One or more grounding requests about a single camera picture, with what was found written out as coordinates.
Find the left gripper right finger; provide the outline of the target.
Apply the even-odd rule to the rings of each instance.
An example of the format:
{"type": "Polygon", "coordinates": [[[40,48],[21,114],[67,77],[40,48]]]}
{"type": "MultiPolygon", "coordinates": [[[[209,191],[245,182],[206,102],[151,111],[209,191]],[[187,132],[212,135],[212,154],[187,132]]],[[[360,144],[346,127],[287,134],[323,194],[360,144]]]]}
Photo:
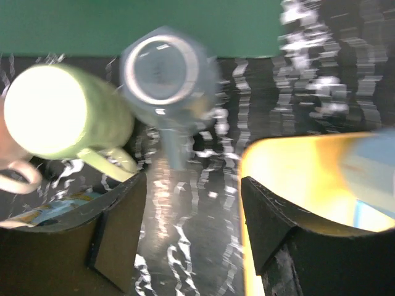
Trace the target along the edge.
{"type": "Polygon", "coordinates": [[[394,294],[394,231],[370,232],[318,216],[252,177],[241,181],[256,273],[266,295],[394,294]]]}

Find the white interior grey mug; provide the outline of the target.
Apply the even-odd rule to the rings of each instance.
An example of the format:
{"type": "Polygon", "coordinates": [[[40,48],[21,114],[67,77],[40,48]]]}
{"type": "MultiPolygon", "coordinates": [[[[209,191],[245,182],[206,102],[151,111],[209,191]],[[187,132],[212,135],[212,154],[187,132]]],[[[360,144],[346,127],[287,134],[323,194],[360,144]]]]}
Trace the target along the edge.
{"type": "Polygon", "coordinates": [[[156,28],[122,52],[122,92],[137,119],[159,131],[174,170],[185,168],[189,139],[214,124],[220,77],[216,56],[170,27],[156,28]]]}

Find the light green mug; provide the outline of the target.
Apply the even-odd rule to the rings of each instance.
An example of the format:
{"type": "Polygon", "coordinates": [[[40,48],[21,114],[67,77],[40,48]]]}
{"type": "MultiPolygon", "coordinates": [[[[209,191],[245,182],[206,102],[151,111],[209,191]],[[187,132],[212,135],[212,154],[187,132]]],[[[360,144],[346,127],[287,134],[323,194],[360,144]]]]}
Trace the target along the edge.
{"type": "Polygon", "coordinates": [[[10,85],[4,118],[14,140],[46,160],[80,159],[124,182],[137,164],[123,147],[135,119],[112,84],[71,65],[38,64],[10,85]]]}

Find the orange interior blue mug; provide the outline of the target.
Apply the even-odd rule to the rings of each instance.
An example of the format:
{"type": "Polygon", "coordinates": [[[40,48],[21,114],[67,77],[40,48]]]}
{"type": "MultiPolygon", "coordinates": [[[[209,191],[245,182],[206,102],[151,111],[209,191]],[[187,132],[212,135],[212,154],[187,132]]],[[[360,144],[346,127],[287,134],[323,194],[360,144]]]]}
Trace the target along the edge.
{"type": "Polygon", "coordinates": [[[1,227],[6,229],[24,226],[32,228],[35,226],[45,225],[45,222],[47,221],[49,221],[50,224],[54,224],[57,223],[57,216],[61,216],[71,210],[85,205],[99,196],[101,195],[97,192],[77,192],[1,221],[1,227]]]}

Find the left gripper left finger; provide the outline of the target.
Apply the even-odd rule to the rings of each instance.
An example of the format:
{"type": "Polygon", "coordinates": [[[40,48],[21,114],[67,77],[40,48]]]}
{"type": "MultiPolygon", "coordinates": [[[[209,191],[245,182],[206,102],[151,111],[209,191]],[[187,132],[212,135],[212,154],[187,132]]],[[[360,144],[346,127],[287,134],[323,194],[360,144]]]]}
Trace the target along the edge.
{"type": "Polygon", "coordinates": [[[147,178],[44,226],[1,229],[2,295],[130,295],[147,178]]]}

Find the white mug blue handle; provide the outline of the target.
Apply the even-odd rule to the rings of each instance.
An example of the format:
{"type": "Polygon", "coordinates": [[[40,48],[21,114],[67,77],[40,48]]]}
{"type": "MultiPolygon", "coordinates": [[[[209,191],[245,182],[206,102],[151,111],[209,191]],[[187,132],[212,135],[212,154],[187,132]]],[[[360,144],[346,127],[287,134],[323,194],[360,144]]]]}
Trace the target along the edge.
{"type": "Polygon", "coordinates": [[[349,133],[339,159],[355,197],[354,226],[373,232],[394,227],[394,131],[349,133]]]}

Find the pink mug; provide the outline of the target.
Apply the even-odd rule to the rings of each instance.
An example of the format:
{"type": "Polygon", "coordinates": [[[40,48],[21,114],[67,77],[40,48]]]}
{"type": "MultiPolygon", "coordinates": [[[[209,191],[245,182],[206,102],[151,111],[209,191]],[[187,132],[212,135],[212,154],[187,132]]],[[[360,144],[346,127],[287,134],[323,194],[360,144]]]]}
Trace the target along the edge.
{"type": "Polygon", "coordinates": [[[4,119],[4,97],[1,96],[1,190],[13,194],[29,194],[41,184],[43,177],[30,163],[32,155],[10,135],[4,119]]]}

